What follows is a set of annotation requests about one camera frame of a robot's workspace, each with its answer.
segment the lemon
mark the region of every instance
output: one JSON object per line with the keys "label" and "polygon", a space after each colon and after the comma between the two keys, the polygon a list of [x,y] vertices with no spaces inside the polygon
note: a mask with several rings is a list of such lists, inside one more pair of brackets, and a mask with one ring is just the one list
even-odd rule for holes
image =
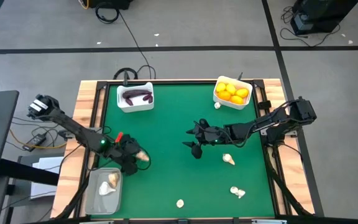
{"label": "lemon", "polygon": [[236,88],[234,87],[233,84],[227,84],[226,91],[228,91],[230,94],[234,95],[236,93]]}
{"label": "lemon", "polygon": [[249,94],[249,91],[248,91],[248,89],[245,89],[245,88],[236,91],[236,95],[240,96],[241,98],[247,97],[248,94]]}
{"label": "lemon", "polygon": [[231,94],[228,91],[221,91],[221,92],[218,93],[218,97],[221,100],[229,101],[230,97],[231,97]]}
{"label": "lemon", "polygon": [[224,91],[226,89],[226,84],[224,83],[218,83],[216,85],[216,91],[217,92],[221,92],[221,91]]}
{"label": "lemon", "polygon": [[235,104],[238,104],[238,105],[243,105],[244,104],[244,100],[240,96],[232,96],[230,98],[230,101],[232,103],[235,103]]}

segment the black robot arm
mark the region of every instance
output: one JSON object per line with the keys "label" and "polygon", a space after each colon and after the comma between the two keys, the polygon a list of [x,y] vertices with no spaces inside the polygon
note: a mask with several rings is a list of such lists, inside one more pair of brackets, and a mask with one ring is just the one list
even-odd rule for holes
{"label": "black robot arm", "polygon": [[28,117],[42,121],[52,121],[73,133],[76,140],[97,155],[110,158],[121,166],[127,175],[137,172],[137,159],[148,161],[149,157],[139,143],[129,134],[114,140],[107,135],[90,130],[67,116],[59,102],[51,96],[37,95],[29,106]]}
{"label": "black robot arm", "polygon": [[[285,111],[286,108],[290,109],[289,115]],[[286,133],[311,124],[315,119],[316,113],[310,101],[299,97],[248,123],[225,124],[220,128],[210,126],[205,119],[201,119],[199,123],[194,121],[195,127],[186,133],[194,134],[198,142],[183,142],[183,144],[191,147],[192,155],[199,159],[203,153],[202,145],[233,144],[242,147],[252,133],[262,129],[266,129],[267,144],[273,144],[284,140]]]}

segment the purple eggplant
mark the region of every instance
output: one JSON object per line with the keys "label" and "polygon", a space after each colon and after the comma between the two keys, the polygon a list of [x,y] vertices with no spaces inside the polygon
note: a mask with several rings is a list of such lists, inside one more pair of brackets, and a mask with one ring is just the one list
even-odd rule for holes
{"label": "purple eggplant", "polygon": [[148,90],[129,90],[126,91],[125,93],[122,94],[122,97],[124,99],[129,99],[135,96],[140,96],[140,95],[149,95],[152,94],[152,92],[148,91]]}
{"label": "purple eggplant", "polygon": [[129,106],[133,106],[133,105],[134,105],[133,102],[132,102],[132,100],[130,100],[130,99],[125,99],[125,102],[127,102],[127,104],[129,104]]}
{"label": "purple eggplant", "polygon": [[151,94],[145,95],[145,96],[143,97],[143,101],[148,100],[151,96],[152,96]]}

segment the white bowl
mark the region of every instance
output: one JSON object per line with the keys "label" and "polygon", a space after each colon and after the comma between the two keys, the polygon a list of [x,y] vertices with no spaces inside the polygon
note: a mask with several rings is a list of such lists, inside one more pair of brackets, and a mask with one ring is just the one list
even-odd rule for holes
{"label": "white bowl", "polygon": [[[244,99],[244,104],[242,105],[237,105],[235,103],[232,103],[230,101],[226,101],[226,100],[221,100],[218,98],[218,96],[216,95],[216,86],[218,85],[218,83],[225,83],[225,84],[233,84],[236,89],[241,89],[241,88],[246,88],[248,89],[248,96],[247,98]],[[216,84],[215,84],[215,88],[214,88],[214,93],[213,93],[213,100],[215,102],[218,102],[224,106],[228,106],[228,107],[231,107],[231,108],[234,108],[234,109],[237,109],[237,110],[242,110],[244,109],[244,107],[246,107],[248,104],[249,104],[249,101],[251,99],[251,94],[252,94],[252,85],[249,84],[249,83],[246,83],[246,82],[243,82],[243,81],[239,81],[239,80],[236,80],[236,79],[233,79],[233,78],[229,78],[229,77],[225,77],[225,76],[220,76],[218,78],[218,80],[216,81]]]}
{"label": "white bowl", "polygon": [[[125,102],[125,99],[122,97],[122,94],[129,90],[148,90],[152,92],[153,102],[149,103],[148,100],[144,101],[143,97],[145,95],[135,96],[131,98],[131,101],[134,104],[133,106],[131,106],[127,104],[127,102]],[[117,105],[125,113],[151,110],[154,108],[154,101],[155,98],[154,98],[153,84],[150,82],[147,82],[145,85],[140,85],[140,86],[132,86],[132,87],[119,86],[117,88]]]}

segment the gray floor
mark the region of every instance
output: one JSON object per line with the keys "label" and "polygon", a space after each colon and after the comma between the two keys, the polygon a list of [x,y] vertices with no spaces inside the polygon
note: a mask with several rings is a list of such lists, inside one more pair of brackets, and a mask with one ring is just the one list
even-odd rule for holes
{"label": "gray floor", "polygon": [[[282,9],[294,1],[268,0],[277,34],[286,26],[280,21]],[[123,15],[141,46],[272,46],[260,0],[135,0]],[[358,5],[341,27],[323,45],[349,45],[349,40],[358,45]],[[310,35],[307,41],[315,44],[323,37]],[[278,39],[280,45],[301,46],[295,40]],[[93,10],[82,10],[76,0],[5,0],[0,9],[0,49],[134,46],[121,20],[102,24]],[[240,72],[246,78],[281,78],[275,52],[146,52],[145,56],[158,78],[237,77]],[[318,115],[305,133],[325,214],[358,218],[358,51],[283,52],[283,57],[294,95],[310,99]],[[137,52],[0,55],[0,90],[20,91],[18,117],[25,118],[27,105],[38,93],[56,97],[72,114],[81,80],[112,78],[119,68],[143,64]],[[148,75],[144,70],[140,77]],[[12,129],[18,138],[28,139],[33,128]],[[3,157],[14,160],[23,154],[7,145]],[[12,223],[36,221],[50,205],[46,201],[17,208]]]}

